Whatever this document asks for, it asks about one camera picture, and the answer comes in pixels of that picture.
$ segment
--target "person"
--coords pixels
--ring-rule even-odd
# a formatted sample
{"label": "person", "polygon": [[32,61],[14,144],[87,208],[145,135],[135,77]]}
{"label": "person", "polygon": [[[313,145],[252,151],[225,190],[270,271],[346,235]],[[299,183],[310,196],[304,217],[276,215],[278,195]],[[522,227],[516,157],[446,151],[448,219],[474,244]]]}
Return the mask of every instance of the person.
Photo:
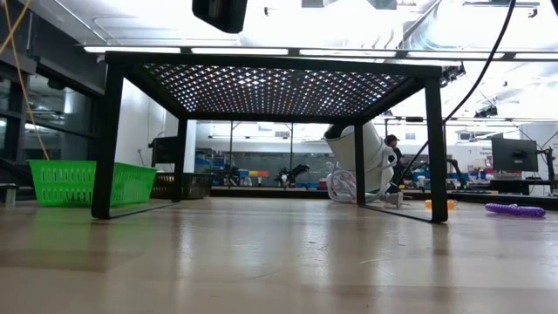
{"label": "person", "polygon": [[[397,136],[390,134],[387,137],[385,137],[385,144],[388,147],[391,147],[391,149],[393,149],[393,152],[395,153],[395,155],[397,156],[397,162],[395,164],[395,166],[393,166],[393,178],[391,179],[391,186],[390,188],[387,190],[387,193],[392,194],[392,193],[397,193],[399,192],[399,181],[401,180],[401,172],[403,171],[403,162],[401,161],[401,158],[403,158],[403,155],[401,154],[401,151],[398,148],[398,141],[399,139],[397,138]],[[389,162],[393,162],[394,157],[390,156],[388,158]]]}

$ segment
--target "green plastic basket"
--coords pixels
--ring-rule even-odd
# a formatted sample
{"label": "green plastic basket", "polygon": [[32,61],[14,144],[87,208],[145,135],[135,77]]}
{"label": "green plastic basket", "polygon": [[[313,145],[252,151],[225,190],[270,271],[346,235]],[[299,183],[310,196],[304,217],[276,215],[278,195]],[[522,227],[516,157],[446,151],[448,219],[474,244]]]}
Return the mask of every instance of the green plastic basket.
{"label": "green plastic basket", "polygon": [[[29,160],[37,201],[45,206],[91,206],[96,161]],[[149,200],[157,169],[114,163],[111,206]]]}

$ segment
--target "ceiling light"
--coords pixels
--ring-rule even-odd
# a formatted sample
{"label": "ceiling light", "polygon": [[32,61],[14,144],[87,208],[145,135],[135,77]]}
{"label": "ceiling light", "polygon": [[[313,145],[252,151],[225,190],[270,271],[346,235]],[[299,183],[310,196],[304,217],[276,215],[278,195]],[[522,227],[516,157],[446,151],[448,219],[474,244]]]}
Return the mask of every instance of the ceiling light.
{"label": "ceiling light", "polygon": [[235,55],[288,55],[289,50],[282,48],[192,48],[192,53]]}
{"label": "ceiling light", "polygon": [[557,119],[537,119],[537,118],[511,118],[513,122],[558,122]]}
{"label": "ceiling light", "polygon": [[343,57],[368,57],[392,58],[395,51],[358,51],[358,50],[329,50],[329,49],[301,49],[303,56],[343,56]]}
{"label": "ceiling light", "polygon": [[[469,52],[469,51],[410,51],[407,53],[408,58],[434,58],[434,59],[488,59],[490,52]],[[494,58],[502,58],[504,53],[494,53]]]}
{"label": "ceiling light", "polygon": [[126,46],[86,46],[85,51],[91,53],[105,53],[107,51],[126,52],[157,52],[157,53],[180,53],[179,47],[126,47]]}
{"label": "ceiling light", "polygon": [[516,53],[515,59],[529,59],[529,60],[558,60],[558,53],[548,53],[548,52],[529,52],[529,53]]}
{"label": "ceiling light", "polygon": [[[481,1],[464,1],[463,6],[472,7],[504,7],[507,8],[509,1],[494,1],[494,0],[481,0]],[[515,8],[533,8],[540,6],[541,3],[538,1],[518,1],[515,3]]]}
{"label": "ceiling light", "polygon": [[477,118],[457,118],[457,121],[490,121],[490,122],[494,122],[494,121],[506,121],[505,118],[482,118],[482,117],[477,117]]}

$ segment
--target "yellow cable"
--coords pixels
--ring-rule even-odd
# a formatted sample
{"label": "yellow cable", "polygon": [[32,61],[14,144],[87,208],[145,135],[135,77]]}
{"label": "yellow cable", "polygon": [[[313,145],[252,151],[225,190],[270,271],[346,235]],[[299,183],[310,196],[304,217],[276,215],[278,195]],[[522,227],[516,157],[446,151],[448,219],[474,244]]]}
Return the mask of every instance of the yellow cable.
{"label": "yellow cable", "polygon": [[[21,21],[24,20],[25,12],[27,12],[27,9],[29,9],[29,4],[30,3],[31,3],[31,0],[27,0],[27,2],[25,2],[24,9],[21,11],[21,14],[19,15],[16,22],[14,23],[13,29],[11,29],[10,33],[8,34],[8,37],[3,41],[2,47],[0,47],[0,53],[2,53],[4,49],[6,49],[6,46],[8,45],[8,43],[14,38],[14,34],[16,33],[16,29],[19,26],[19,24],[21,23]],[[4,6],[6,8],[8,8],[8,0],[4,1]]]}
{"label": "yellow cable", "polygon": [[[24,7],[24,10],[22,11],[22,14],[24,14],[25,11],[27,10],[27,7],[29,6],[30,1],[31,0],[28,0],[27,3],[25,4],[25,7]],[[11,27],[11,22],[10,22],[10,11],[8,10],[8,1],[6,1],[5,4],[4,4],[4,11],[6,12],[6,22],[8,23],[8,30],[10,30],[10,35],[11,35],[11,38],[8,38],[8,39],[11,41],[11,46],[12,46],[13,51],[14,51],[14,59],[16,60],[17,75],[19,77],[19,84],[21,85],[22,93],[24,94],[25,104],[27,105],[27,112],[29,113],[29,116],[31,117],[31,123],[33,124],[33,127],[35,127],[35,134],[37,135],[38,142],[41,145],[41,148],[43,148],[44,158],[49,160],[50,159],[49,154],[46,153],[46,147],[44,147],[43,139],[41,138],[41,134],[38,132],[37,125],[35,124],[35,117],[33,116],[33,111],[31,110],[31,105],[29,104],[29,97],[27,96],[27,91],[25,89],[24,76],[21,73],[21,66],[19,65],[19,57],[17,56],[17,51],[16,51],[16,43],[15,43],[14,37],[13,37],[14,30],[17,27],[17,22],[16,22],[16,24],[14,24],[14,27],[12,28]]]}

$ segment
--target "ceiling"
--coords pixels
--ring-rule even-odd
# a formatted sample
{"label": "ceiling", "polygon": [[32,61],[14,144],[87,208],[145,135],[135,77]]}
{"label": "ceiling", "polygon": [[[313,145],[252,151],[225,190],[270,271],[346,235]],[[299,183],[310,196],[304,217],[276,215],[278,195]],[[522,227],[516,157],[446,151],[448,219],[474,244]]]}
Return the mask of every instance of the ceiling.
{"label": "ceiling", "polygon": [[[41,0],[32,1],[31,9],[89,45],[384,48],[390,42],[397,45],[404,29],[435,2],[398,1],[411,5],[376,10],[367,0],[336,0],[324,8],[303,9],[302,0],[248,0],[240,35],[218,31],[194,17],[192,0]],[[264,7],[272,9],[268,16]]]}
{"label": "ceiling", "polygon": [[[31,8],[81,44],[88,45],[255,45],[327,48],[489,50],[506,7],[466,6],[463,0],[398,0],[397,10],[376,10],[367,0],[336,0],[302,9],[302,0],[248,0],[244,31],[227,34],[193,16],[192,0],[41,0]],[[264,14],[268,7],[269,14]],[[418,27],[412,25],[424,16]],[[500,46],[508,50],[558,51],[558,29],[550,0],[538,15],[516,8]],[[465,77],[442,90],[444,115],[465,96],[482,62],[465,62]],[[500,116],[558,118],[558,65],[493,63],[478,91],[458,116],[495,104]],[[394,115],[425,116],[424,94],[395,107]]]}

